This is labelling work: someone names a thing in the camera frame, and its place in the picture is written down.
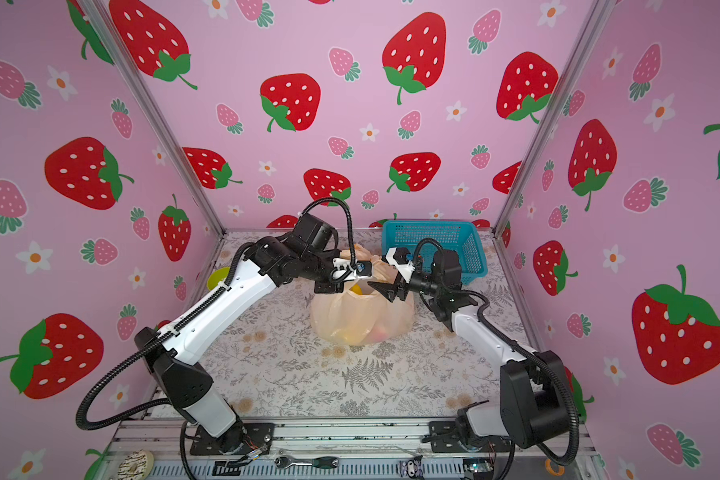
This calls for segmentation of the banana print plastic bag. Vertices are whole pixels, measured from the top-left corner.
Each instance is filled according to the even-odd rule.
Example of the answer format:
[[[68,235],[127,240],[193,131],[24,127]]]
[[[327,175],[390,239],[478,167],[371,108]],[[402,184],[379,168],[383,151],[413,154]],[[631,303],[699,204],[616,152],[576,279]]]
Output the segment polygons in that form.
[[[358,284],[363,296],[351,287]],[[352,281],[338,294],[317,294],[310,304],[310,323],[323,340],[337,345],[375,344],[408,333],[414,324],[415,303],[389,302],[365,279]]]

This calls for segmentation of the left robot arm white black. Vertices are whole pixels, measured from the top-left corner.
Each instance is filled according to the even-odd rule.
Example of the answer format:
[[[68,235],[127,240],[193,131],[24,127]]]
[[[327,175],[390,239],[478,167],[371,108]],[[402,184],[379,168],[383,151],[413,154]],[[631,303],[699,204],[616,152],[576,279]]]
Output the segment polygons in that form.
[[[184,420],[197,426],[224,454],[246,442],[246,427],[233,407],[214,386],[200,360],[213,342],[243,313],[276,288],[297,278],[313,281],[318,294],[342,291],[345,283],[371,267],[355,256],[344,261],[337,230],[312,215],[319,205],[333,204],[348,214],[345,201],[326,197],[307,205],[292,231],[246,242],[236,251],[226,277],[176,320],[158,330],[144,329],[138,347],[106,373],[84,396],[75,414],[83,431],[103,429],[159,405],[172,406]],[[102,420],[88,417],[94,400],[124,370],[143,360],[164,398],[152,400]]]

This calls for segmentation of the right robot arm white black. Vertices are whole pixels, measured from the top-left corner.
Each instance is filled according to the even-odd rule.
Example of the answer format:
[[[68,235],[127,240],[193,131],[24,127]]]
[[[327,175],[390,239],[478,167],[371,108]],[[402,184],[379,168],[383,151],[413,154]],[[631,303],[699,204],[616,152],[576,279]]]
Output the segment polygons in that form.
[[[447,329],[466,340],[499,376],[499,401],[462,408],[453,439],[476,450],[492,440],[537,447],[553,463],[568,466],[580,446],[580,421],[565,367],[558,355],[539,352],[511,338],[487,318],[489,299],[461,282],[458,254],[435,247],[426,267],[418,249],[391,248],[385,262],[397,271],[393,283],[372,283],[389,302],[417,294]]]

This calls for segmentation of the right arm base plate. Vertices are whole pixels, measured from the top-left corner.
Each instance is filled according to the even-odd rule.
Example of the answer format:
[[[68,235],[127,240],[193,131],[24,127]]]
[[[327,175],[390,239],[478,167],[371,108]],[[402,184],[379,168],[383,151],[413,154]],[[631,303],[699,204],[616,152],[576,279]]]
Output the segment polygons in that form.
[[[431,421],[428,433],[421,439],[435,453],[508,453],[512,445],[501,436],[476,436],[468,426],[455,420]]]

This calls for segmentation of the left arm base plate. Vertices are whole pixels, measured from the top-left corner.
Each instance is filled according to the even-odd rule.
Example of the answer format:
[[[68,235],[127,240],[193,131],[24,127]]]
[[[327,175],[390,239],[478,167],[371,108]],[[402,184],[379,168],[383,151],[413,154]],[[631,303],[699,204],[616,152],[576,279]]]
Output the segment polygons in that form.
[[[192,436],[194,456],[244,456],[251,452],[268,454],[274,437],[274,423],[244,422],[216,438],[199,426]]]

